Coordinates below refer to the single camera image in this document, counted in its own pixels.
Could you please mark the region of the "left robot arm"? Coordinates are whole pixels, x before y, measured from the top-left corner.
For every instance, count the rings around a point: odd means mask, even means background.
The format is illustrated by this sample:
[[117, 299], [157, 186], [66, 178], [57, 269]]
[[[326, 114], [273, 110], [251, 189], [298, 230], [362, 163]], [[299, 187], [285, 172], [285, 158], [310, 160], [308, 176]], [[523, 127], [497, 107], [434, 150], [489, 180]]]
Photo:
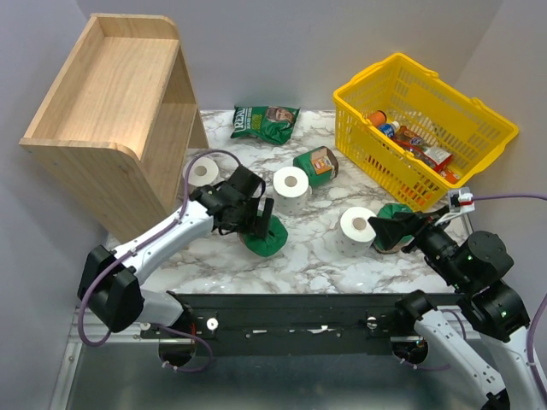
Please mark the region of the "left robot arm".
[[143, 290], [150, 275], [175, 253], [213, 231], [266, 238], [274, 200], [264, 195], [265, 181], [239, 166], [229, 179], [186, 194], [185, 203], [148, 231], [113, 250], [99, 245], [85, 261], [78, 297], [108, 333], [130, 325], [159, 325], [181, 337], [190, 324], [182, 301], [170, 293]]

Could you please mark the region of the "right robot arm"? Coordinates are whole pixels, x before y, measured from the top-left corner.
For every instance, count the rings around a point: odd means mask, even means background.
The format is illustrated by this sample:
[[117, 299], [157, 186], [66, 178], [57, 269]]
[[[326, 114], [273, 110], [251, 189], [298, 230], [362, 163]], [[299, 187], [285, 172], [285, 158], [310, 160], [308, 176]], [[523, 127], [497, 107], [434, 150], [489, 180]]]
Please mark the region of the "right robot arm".
[[491, 368], [450, 326], [432, 299], [413, 291], [395, 305], [395, 328], [405, 335], [418, 333], [441, 349], [450, 366], [470, 378], [485, 409], [544, 409], [546, 376], [533, 347], [537, 325], [504, 275], [514, 265], [499, 236], [475, 231], [457, 244], [445, 227], [474, 210], [471, 199], [431, 213], [396, 213], [390, 219], [371, 217], [368, 224], [384, 249], [404, 237], [413, 239], [403, 252], [422, 252], [427, 265], [459, 295], [457, 306], [490, 350]]

